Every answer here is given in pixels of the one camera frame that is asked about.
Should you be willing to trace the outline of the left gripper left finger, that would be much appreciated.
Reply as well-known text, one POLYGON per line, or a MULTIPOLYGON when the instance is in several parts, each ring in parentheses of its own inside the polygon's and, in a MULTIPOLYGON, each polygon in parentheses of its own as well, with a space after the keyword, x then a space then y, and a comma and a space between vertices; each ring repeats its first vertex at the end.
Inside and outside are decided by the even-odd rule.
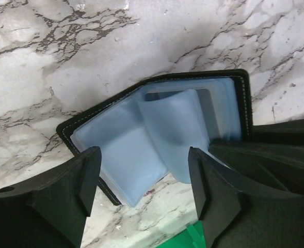
POLYGON ((0 189, 0 247, 80 247, 102 161, 91 147, 0 189))

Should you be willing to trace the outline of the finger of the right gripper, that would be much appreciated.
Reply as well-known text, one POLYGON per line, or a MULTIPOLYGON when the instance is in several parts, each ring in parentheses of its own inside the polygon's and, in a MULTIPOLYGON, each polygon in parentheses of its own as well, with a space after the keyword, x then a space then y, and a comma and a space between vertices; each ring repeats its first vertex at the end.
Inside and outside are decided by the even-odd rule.
POLYGON ((215 141, 210 153, 258 183, 304 193, 304 119, 255 126, 251 141, 215 141))

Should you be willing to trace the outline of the black leather card holder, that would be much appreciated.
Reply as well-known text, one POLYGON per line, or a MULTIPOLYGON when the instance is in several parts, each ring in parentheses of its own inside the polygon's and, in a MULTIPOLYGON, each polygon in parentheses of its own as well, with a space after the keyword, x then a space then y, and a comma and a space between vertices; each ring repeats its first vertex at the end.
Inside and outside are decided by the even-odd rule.
POLYGON ((170 173, 190 183, 190 147, 252 136, 249 74, 243 69, 164 74, 143 80, 59 124, 74 155, 102 152, 99 186, 116 206, 137 205, 170 173))

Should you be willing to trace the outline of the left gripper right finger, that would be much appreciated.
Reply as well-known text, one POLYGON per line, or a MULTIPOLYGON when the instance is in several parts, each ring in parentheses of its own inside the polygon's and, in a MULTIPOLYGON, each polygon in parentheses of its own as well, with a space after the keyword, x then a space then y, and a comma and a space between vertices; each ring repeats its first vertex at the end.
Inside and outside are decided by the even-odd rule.
POLYGON ((304 194, 255 182, 198 148, 188 164, 207 247, 304 247, 304 194))

